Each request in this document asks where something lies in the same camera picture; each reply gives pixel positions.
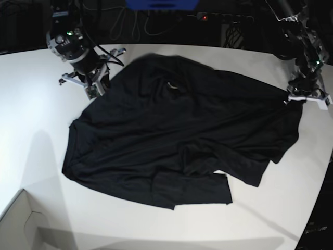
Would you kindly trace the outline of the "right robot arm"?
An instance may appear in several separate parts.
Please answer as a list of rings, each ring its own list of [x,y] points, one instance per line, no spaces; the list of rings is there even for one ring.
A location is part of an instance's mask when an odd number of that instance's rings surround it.
[[[51,1],[52,17],[50,30],[46,33],[48,49],[72,67],[64,73],[59,84],[70,82],[82,87],[89,99],[105,94],[110,88],[109,64],[123,66],[118,58],[125,48],[107,51],[98,45],[85,30],[83,2]]]

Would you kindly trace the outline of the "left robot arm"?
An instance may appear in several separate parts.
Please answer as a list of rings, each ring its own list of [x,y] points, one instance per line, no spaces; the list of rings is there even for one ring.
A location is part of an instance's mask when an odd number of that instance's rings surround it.
[[[310,1],[266,1],[282,28],[287,41],[295,48],[295,67],[288,82],[289,101],[317,102],[321,110],[332,104],[321,75],[329,60],[327,46],[311,21]]]

